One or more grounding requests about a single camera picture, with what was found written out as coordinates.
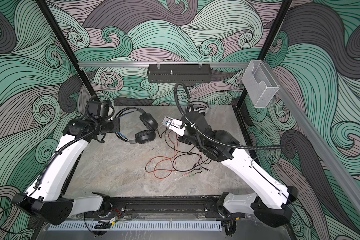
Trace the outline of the black blue headphones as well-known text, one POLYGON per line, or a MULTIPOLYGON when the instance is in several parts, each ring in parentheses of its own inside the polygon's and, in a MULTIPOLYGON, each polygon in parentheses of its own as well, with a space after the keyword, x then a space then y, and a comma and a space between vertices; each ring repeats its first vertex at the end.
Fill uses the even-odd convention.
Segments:
POLYGON ((150 113, 139 107, 122 108, 116 111, 113 118, 120 120, 120 129, 115 135, 125 143, 142 145, 154 141, 157 137, 159 123, 150 113), (136 130, 136 133, 132 138, 127 138, 122 134, 124 128, 136 130))

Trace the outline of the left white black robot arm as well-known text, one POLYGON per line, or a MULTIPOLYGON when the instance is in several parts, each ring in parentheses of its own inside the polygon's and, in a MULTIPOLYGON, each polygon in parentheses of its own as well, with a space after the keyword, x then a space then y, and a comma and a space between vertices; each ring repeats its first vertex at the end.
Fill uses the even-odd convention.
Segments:
POLYGON ((111 212, 109 196, 94 193, 89 197, 67 199, 64 194, 91 140, 120 129, 119 119, 112 117, 114 113, 115 109, 109 101, 99 102, 91 97, 85 107, 85 117, 73 119, 67 124, 46 166, 25 193, 13 197, 13 206, 55 226, 70 216, 87 212, 107 217, 111 212))

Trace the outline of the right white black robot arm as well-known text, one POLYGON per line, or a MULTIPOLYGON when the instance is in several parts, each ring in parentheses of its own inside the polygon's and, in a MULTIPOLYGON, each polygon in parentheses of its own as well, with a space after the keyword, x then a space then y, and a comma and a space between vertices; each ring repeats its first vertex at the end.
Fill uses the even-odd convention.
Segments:
POLYGON ((217 202, 219 213, 231 220, 242 214, 254 215, 273 228, 288 224, 293 216, 291 205, 298 197, 297 189, 274 179, 247 153, 280 150, 282 146, 242 146, 227 131, 213 130, 203 114, 191 111, 191 94, 183 83, 175 84, 174 98, 182 115, 180 128, 185 130, 185 142, 233 171, 254 191, 246 195, 223 193, 217 202))

